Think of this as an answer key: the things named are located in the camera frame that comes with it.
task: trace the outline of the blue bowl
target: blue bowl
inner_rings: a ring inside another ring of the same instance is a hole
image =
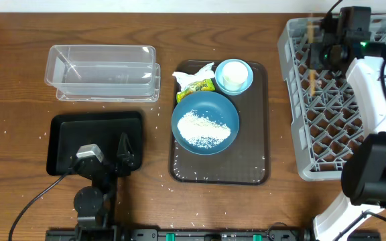
[[[210,121],[226,124],[231,134],[222,143],[212,148],[202,148],[187,142],[178,130],[178,121],[191,110],[198,116],[208,117]],[[239,115],[232,102],[221,94],[209,91],[196,92],[183,98],[172,113],[172,133],[175,140],[186,150],[199,155],[212,155],[229,147],[235,140],[239,131]]]
[[[237,91],[226,90],[226,88],[224,87],[224,84],[223,84],[222,68],[224,67],[224,65],[226,65],[229,62],[240,62],[243,65],[245,65],[245,67],[247,67],[247,70],[248,70],[247,80],[244,82],[242,87]],[[242,92],[246,91],[246,89],[248,89],[251,86],[251,84],[253,83],[253,79],[254,79],[253,70],[245,61],[242,61],[242,60],[237,60],[237,59],[225,60],[225,61],[221,62],[221,64],[219,64],[217,69],[215,70],[215,82],[217,82],[218,87],[220,87],[220,89],[223,93],[231,95],[231,96],[238,95],[238,94],[241,94]]]

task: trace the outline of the small light blue bowl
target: small light blue bowl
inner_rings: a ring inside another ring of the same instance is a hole
[[[245,65],[245,67],[247,67],[247,70],[248,70],[247,80],[244,82],[242,87],[237,91],[226,90],[226,88],[224,87],[224,84],[223,84],[222,68],[224,67],[224,65],[226,65],[229,62],[240,62],[243,65]],[[251,86],[251,84],[253,83],[253,79],[254,79],[253,70],[245,61],[242,61],[242,60],[237,60],[237,59],[225,60],[225,61],[221,62],[221,64],[219,64],[217,69],[215,70],[215,82],[217,82],[218,87],[220,87],[220,89],[223,93],[231,95],[231,96],[238,95],[238,94],[241,94],[242,92],[246,91],[246,89],[248,89]]]

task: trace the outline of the shredded white food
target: shredded white food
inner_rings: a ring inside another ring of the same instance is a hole
[[[195,110],[185,114],[177,124],[182,137],[191,145],[200,148],[213,148],[231,134],[226,124],[219,125],[208,117],[199,117]]]

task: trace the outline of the wood grain surface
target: wood grain surface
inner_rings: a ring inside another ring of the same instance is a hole
[[[128,226],[264,230],[274,222],[310,224],[338,195],[340,183],[306,182],[297,173],[290,101],[277,51],[285,23],[295,17],[307,15],[0,13],[0,240],[7,239],[15,217],[30,199],[56,180],[46,173],[50,121],[72,112],[144,114],[143,166],[119,180],[117,218]],[[44,84],[48,50],[55,44],[154,46],[162,67],[159,100],[147,104],[57,100],[56,89]],[[168,174],[172,72],[183,60],[228,58],[259,62],[267,69],[271,177],[257,187],[178,183]],[[44,240],[49,228],[74,227],[73,198],[87,185],[90,182],[79,176],[63,180],[26,212],[15,240]],[[386,240],[385,223],[372,218],[362,228],[378,229]]]

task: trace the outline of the black tray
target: black tray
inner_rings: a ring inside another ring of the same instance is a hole
[[[177,71],[195,74],[211,61],[188,60]],[[220,62],[214,62],[214,71]],[[267,72],[255,62],[252,85],[238,96],[223,94],[214,82],[216,92],[226,96],[239,113],[237,138],[226,150],[215,155],[196,155],[177,144],[172,136],[169,171],[181,182],[259,185],[270,174],[269,114],[267,104]]]
[[[142,159],[142,117],[138,112],[61,114],[52,119],[47,173],[63,175],[83,145],[97,144],[106,159],[116,159],[121,133],[126,133],[135,158]]]

